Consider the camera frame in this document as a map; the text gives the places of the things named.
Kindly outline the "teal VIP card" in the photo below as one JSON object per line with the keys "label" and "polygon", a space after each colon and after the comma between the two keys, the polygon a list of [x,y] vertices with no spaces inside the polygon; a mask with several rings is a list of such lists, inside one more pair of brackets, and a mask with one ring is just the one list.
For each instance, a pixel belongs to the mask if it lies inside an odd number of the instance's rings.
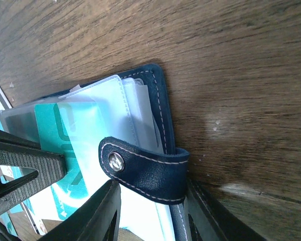
{"label": "teal VIP card", "polygon": [[66,175],[51,185],[60,220],[66,220],[106,181],[98,161],[105,125],[95,102],[60,102],[34,107],[41,148],[64,155]]}

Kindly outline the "blue card holder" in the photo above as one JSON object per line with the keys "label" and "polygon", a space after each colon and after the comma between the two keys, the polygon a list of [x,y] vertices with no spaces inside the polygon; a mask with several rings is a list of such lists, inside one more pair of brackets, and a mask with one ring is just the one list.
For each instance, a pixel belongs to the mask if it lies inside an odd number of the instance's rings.
{"label": "blue card holder", "polygon": [[[163,70],[144,65],[1,111],[1,125],[40,145],[34,107],[60,102],[100,107],[106,130],[98,161],[107,178],[102,185],[113,180],[120,186],[119,229],[142,240],[189,240],[183,207],[189,153],[175,146]],[[58,217],[50,187],[35,195],[32,206]]]}

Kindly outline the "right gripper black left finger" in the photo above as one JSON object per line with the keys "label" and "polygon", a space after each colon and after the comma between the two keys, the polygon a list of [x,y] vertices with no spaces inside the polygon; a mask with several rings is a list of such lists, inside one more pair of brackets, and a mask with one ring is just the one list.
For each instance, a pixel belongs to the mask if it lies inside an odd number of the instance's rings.
{"label": "right gripper black left finger", "polygon": [[120,208],[119,183],[108,180],[69,218],[40,240],[117,240]]}

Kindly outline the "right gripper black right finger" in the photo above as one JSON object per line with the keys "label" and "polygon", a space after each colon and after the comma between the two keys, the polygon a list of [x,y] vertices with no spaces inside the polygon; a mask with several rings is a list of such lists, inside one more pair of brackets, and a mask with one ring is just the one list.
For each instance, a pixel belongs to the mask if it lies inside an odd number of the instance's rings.
{"label": "right gripper black right finger", "polygon": [[265,240],[234,216],[198,181],[187,180],[187,218],[191,240]]}

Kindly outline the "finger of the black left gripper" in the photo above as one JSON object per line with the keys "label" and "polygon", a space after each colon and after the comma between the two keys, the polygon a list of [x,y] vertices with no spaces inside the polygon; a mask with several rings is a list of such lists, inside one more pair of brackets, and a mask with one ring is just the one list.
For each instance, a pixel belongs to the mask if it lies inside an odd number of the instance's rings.
{"label": "finger of the black left gripper", "polygon": [[0,215],[65,176],[65,157],[43,151],[38,143],[0,130],[0,166],[27,168],[32,171],[2,184]]}

